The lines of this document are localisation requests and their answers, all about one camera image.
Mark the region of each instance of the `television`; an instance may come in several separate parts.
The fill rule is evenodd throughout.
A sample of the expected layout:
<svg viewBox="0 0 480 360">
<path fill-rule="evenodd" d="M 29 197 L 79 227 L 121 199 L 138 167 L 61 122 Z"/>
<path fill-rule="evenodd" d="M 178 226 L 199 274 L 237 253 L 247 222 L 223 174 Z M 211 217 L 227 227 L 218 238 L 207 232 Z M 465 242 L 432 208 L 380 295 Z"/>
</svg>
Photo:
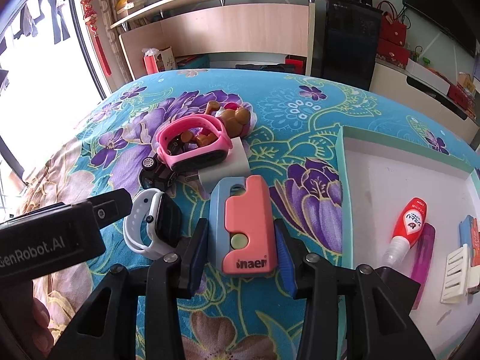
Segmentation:
<svg viewBox="0 0 480 360">
<path fill-rule="evenodd" d="M 475 35 L 452 0 L 403 0 L 403 4 L 434 23 L 471 56 L 475 56 Z"/>
</svg>

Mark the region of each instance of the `finger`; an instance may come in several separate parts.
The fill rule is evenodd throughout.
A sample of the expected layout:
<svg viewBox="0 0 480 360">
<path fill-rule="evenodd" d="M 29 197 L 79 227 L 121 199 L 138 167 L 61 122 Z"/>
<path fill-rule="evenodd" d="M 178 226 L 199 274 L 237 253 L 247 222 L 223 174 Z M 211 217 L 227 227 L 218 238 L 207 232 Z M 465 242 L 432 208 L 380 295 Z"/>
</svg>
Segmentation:
<svg viewBox="0 0 480 360">
<path fill-rule="evenodd" d="M 33 318 L 42 328 L 49 327 L 50 314 L 45 305 L 37 298 L 33 298 Z"/>
<path fill-rule="evenodd" d="M 32 333 L 32 339 L 35 346 L 47 356 L 53 347 L 53 336 L 48 329 L 42 329 Z"/>
</svg>

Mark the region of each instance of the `white watch strap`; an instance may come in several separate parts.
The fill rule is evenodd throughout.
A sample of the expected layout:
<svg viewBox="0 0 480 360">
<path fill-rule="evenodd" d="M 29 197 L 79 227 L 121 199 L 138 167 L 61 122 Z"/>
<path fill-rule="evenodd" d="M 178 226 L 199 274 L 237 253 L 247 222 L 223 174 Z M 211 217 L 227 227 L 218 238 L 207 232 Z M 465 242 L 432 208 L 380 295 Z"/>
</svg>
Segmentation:
<svg viewBox="0 0 480 360">
<path fill-rule="evenodd" d="M 123 238 L 127 246 L 135 253 L 141 254 L 151 260 L 157 260 L 167 253 L 173 251 L 173 247 L 161 241 L 155 234 L 155 221 L 157 220 L 158 205 L 160 204 L 160 196 L 164 192 L 157 188 L 149 188 L 148 190 L 140 191 L 133 200 L 133 207 L 130 215 L 123 220 Z M 152 242 L 149 246 L 145 245 L 140 235 L 140 228 L 144 217 L 154 213 L 153 221 L 148 225 L 153 225 Z"/>
</svg>

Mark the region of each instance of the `toy wheel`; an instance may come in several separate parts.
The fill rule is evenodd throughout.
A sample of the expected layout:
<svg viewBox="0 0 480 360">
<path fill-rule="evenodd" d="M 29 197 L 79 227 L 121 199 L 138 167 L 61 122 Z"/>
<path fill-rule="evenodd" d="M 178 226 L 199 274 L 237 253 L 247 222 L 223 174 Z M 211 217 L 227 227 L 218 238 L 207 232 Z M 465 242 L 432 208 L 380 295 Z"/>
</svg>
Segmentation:
<svg viewBox="0 0 480 360">
<path fill-rule="evenodd" d="M 154 157 L 146 157 L 142 161 L 142 168 L 144 170 L 155 170 L 157 167 L 157 160 Z"/>
<path fill-rule="evenodd" d="M 169 180 L 166 182 L 166 187 L 170 188 L 172 184 L 175 182 L 175 180 L 177 180 L 178 176 L 179 174 L 177 172 L 172 172 L 172 174 L 169 177 Z"/>
</svg>

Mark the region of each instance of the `white charger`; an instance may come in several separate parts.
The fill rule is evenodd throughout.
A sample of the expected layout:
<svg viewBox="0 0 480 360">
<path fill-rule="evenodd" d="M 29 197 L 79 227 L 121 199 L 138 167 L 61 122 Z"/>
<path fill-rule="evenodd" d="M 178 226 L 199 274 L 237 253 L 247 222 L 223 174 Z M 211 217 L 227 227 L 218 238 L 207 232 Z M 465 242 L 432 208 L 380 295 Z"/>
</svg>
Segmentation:
<svg viewBox="0 0 480 360">
<path fill-rule="evenodd" d="M 225 177 L 250 176 L 250 165 L 241 138 L 233 138 L 232 145 L 224 161 L 200 169 L 196 175 L 186 176 L 185 181 L 198 180 L 205 192 L 212 193 L 218 182 Z"/>
</svg>

